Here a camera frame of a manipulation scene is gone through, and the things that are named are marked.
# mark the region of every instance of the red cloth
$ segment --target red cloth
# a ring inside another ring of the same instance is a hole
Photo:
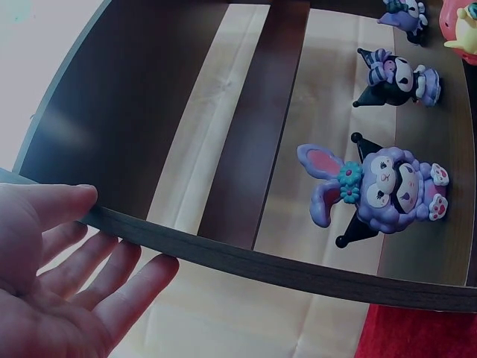
[[[355,358],[476,358],[477,315],[371,305]]]

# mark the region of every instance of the figurine paw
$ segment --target figurine paw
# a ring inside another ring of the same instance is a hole
[[[414,73],[423,73],[425,70],[426,70],[426,67],[425,67],[424,65],[419,65],[419,66],[416,67],[416,69],[414,70]]]
[[[432,202],[429,204],[429,220],[435,222],[442,219],[447,213],[449,202],[441,194],[434,195]]]
[[[419,76],[417,79],[416,97],[422,98],[426,93],[426,77]]]
[[[427,21],[427,17],[425,15],[420,14],[419,15],[419,20],[420,20],[421,24],[423,24],[423,26],[429,25],[429,21]]]
[[[436,186],[446,186],[449,184],[449,174],[447,174],[447,170],[439,166],[439,164],[432,164],[431,177]]]

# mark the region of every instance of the toy figure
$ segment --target toy figure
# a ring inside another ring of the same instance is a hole
[[[449,175],[444,168],[420,163],[409,151],[381,148],[359,133],[352,135],[352,141],[358,143],[362,164],[345,163],[318,145],[297,149],[306,171],[325,180],[312,196],[310,213],[316,225],[328,227],[332,205],[341,200],[356,207],[347,232],[337,239],[339,247],[379,231],[402,231],[414,220],[436,221],[446,215]]]
[[[442,35],[447,41],[456,40],[455,25],[457,24],[457,12],[460,8],[465,8],[472,3],[472,0],[443,0],[440,10],[439,26]],[[468,54],[464,50],[454,48],[456,54],[462,57],[468,64],[477,65],[477,55]]]
[[[423,45],[428,28],[426,7],[416,0],[383,0],[386,13],[378,20],[379,24],[394,26],[408,35],[408,41]]]
[[[419,65],[414,71],[409,62],[393,56],[391,52],[380,48],[374,52],[358,48],[370,69],[367,76],[367,88],[361,94],[354,107],[382,106],[390,104],[400,106],[409,99],[433,107],[440,98],[440,78],[435,69]]]
[[[457,9],[455,40],[447,41],[444,46],[477,55],[477,2]]]

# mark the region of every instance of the teal flower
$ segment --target teal flower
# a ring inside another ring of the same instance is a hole
[[[361,178],[363,176],[363,168],[357,162],[346,162],[340,169],[338,174],[338,181],[341,186],[348,186],[353,188],[354,186],[360,186]]]
[[[359,188],[342,186],[340,196],[346,204],[355,204],[359,200]]]

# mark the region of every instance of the dark wooden panel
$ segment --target dark wooden panel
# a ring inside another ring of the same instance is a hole
[[[473,240],[476,172],[473,124],[462,62],[443,47],[437,19],[441,0],[426,2],[429,47],[407,42],[395,31],[396,53],[415,67],[433,67],[443,78],[442,102],[434,108],[407,103],[397,108],[396,144],[417,158],[440,163],[451,176],[449,213],[444,221],[413,223],[384,241],[379,274],[404,280],[463,285]]]
[[[464,72],[467,80],[467,91],[469,93],[470,113],[472,115],[473,126],[473,140],[474,140],[474,160],[477,158],[477,66],[471,66],[463,61]],[[474,164],[474,170],[477,177],[477,164]],[[474,225],[473,225],[473,239],[470,248],[470,262],[467,272],[466,285],[477,286],[477,220],[476,220],[476,206],[477,206],[477,187],[474,194]]]
[[[0,169],[0,182],[33,183],[4,169]],[[290,289],[394,307],[477,312],[474,288],[392,280],[302,263],[190,235],[104,207],[93,207],[82,222],[169,256]]]
[[[230,0],[230,4],[271,4],[272,0]],[[351,13],[379,19],[386,7],[382,0],[311,0],[314,9]]]
[[[252,248],[290,104],[309,3],[275,1],[238,100],[199,235]]]
[[[40,183],[94,184],[101,205],[145,218],[227,7],[225,0],[113,0],[63,64],[25,139],[19,173]]]

